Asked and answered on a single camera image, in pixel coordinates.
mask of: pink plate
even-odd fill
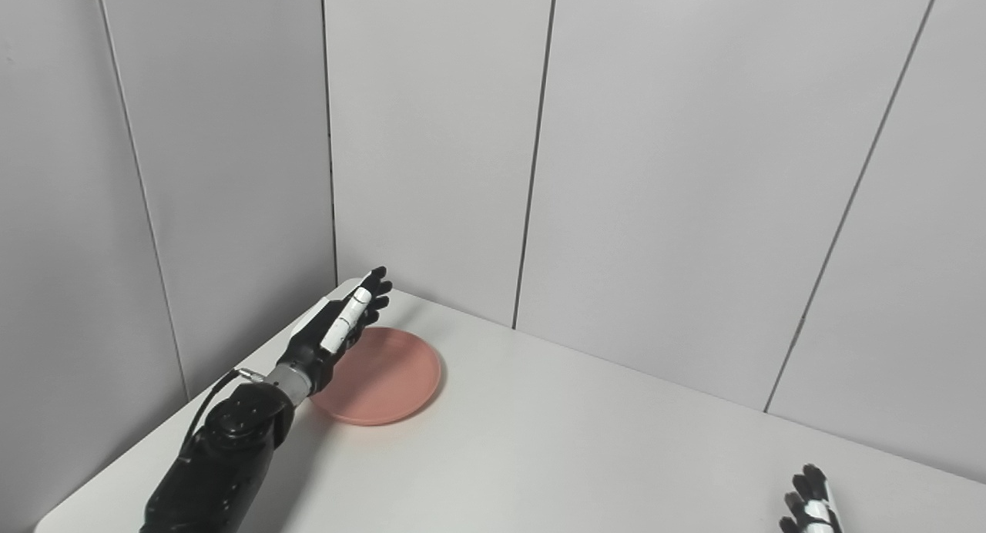
[[[440,379],[441,361],[428,343],[404,330],[371,327],[311,402],[348,424],[391,424],[428,403]]]

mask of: gray wall panel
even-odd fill
[[[518,329],[762,407],[927,0],[557,0]]]
[[[106,0],[192,392],[334,286],[321,0]]]
[[[550,0],[327,0],[340,278],[511,323]]]
[[[937,0],[771,413],[986,481],[986,0]]]
[[[0,531],[185,399],[99,0],[0,0]]]

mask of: wall panel seam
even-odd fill
[[[188,382],[186,381],[186,375],[184,374],[184,367],[182,365],[182,354],[179,352],[179,341],[177,341],[177,335],[175,333],[175,320],[172,317],[172,307],[170,307],[170,302],[168,299],[168,290],[165,287],[165,274],[161,267],[161,255],[159,255],[158,250],[158,240],[154,234],[154,223],[151,221],[151,209],[147,204],[147,189],[144,186],[144,177],[140,171],[140,162],[137,159],[137,144],[133,138],[133,127],[130,123],[130,111],[127,109],[126,96],[123,94],[123,82],[120,79],[120,69],[119,63],[116,60],[116,46],[113,45],[112,33],[109,30],[109,15],[106,13],[106,1],[99,0],[99,13],[102,14],[102,27],[106,32],[106,42],[109,45],[109,58],[113,66],[113,78],[116,80],[116,93],[119,95],[120,109],[123,111],[123,122],[126,125],[127,139],[130,142],[130,153],[133,154],[133,164],[134,168],[137,170],[137,182],[140,186],[140,196],[141,202],[144,204],[144,215],[147,218],[147,230],[151,235],[151,249],[154,252],[154,263],[158,267],[158,281],[161,283],[161,294],[163,299],[165,299],[165,313],[168,317],[168,327],[170,333],[172,333],[172,345],[175,347],[175,358],[177,369],[179,369],[179,377],[182,378],[182,389],[184,395],[186,395],[186,400],[191,401],[191,393],[188,392]]]
[[[548,61],[552,55],[552,32],[554,30],[554,12],[556,0],[548,10],[548,30],[545,40],[545,66],[542,69],[542,90],[538,95],[538,120],[535,122],[535,148],[531,157],[531,179],[528,182],[528,205],[524,213],[524,233],[521,238],[521,262],[517,269],[517,294],[514,297],[514,319],[511,329],[517,329],[518,311],[521,309],[521,284],[524,283],[524,259],[528,255],[528,229],[531,227],[531,203],[535,195],[535,173],[538,171],[538,148],[542,138],[542,117],[545,114],[545,87],[548,79]]]
[[[798,320],[798,325],[795,328],[795,333],[793,333],[791,344],[788,346],[788,351],[784,355],[784,360],[781,362],[781,367],[777,371],[777,378],[774,380],[774,385],[770,389],[770,395],[767,397],[767,402],[764,404],[763,411],[766,414],[770,411],[770,405],[774,401],[774,395],[777,394],[777,387],[781,384],[781,377],[784,375],[788,361],[791,360],[791,354],[798,340],[800,339],[800,333],[804,327],[804,323],[807,321],[807,314],[811,309],[811,302],[814,302],[814,297],[818,292],[818,285],[821,284],[821,280],[825,274],[825,270],[828,269],[829,260],[832,258],[832,253],[835,250],[835,245],[839,240],[839,235],[842,233],[842,228],[846,224],[847,217],[849,216],[849,211],[852,210],[853,202],[856,200],[856,195],[859,193],[860,184],[863,182],[863,177],[866,176],[867,169],[870,168],[870,161],[873,159],[874,151],[877,149],[877,144],[880,142],[880,136],[884,133],[884,127],[887,125],[887,118],[890,116],[890,111],[894,108],[894,102],[897,101],[897,94],[900,91],[901,84],[903,84],[904,77],[907,74],[908,67],[910,67],[911,60],[914,57],[914,53],[917,51],[918,42],[921,39],[921,35],[924,32],[925,25],[927,24],[927,18],[931,16],[932,8],[934,7],[934,0],[927,0],[927,6],[925,7],[924,14],[921,16],[921,23],[918,25],[918,30],[915,32],[914,39],[911,42],[910,48],[907,51],[907,56],[904,59],[904,63],[901,66],[900,72],[897,76],[897,82],[894,83],[894,90],[890,92],[890,98],[887,100],[887,108],[884,109],[884,114],[880,117],[880,125],[877,125],[877,131],[874,133],[873,141],[870,141],[870,148],[867,150],[866,158],[863,160],[863,165],[860,168],[859,176],[856,178],[856,182],[853,184],[852,192],[849,193],[849,199],[846,202],[845,209],[842,211],[841,218],[839,218],[839,224],[835,227],[835,234],[832,236],[832,241],[828,245],[828,250],[825,252],[825,258],[821,262],[821,268],[818,270],[814,284],[811,285],[811,291],[809,297],[807,298],[806,304],[804,304],[804,310],[800,319]]]

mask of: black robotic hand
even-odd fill
[[[291,428],[295,407],[328,385],[335,362],[390,302],[385,274],[385,267],[377,267],[345,298],[318,301],[292,330],[284,355],[267,376],[233,370],[213,386],[188,427],[179,456],[148,501],[141,533],[234,533],[239,528],[274,450]],[[196,429],[212,397],[238,374],[251,382],[237,386]]]
[[[807,464],[802,474],[793,476],[797,492],[784,495],[784,502],[793,518],[781,518],[784,533],[843,533],[835,501],[828,488],[828,479],[813,464]]]
[[[277,363],[309,377],[307,396],[328,385],[335,362],[360,339],[366,326],[380,319],[380,310],[390,303],[387,292],[394,286],[384,280],[385,274],[387,267],[377,267],[345,298],[321,299],[292,330],[288,348]]]

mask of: robotic finger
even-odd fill
[[[784,533],[843,533],[831,488],[824,473],[807,464],[802,474],[792,477],[795,492],[784,495],[793,518],[781,518]]]

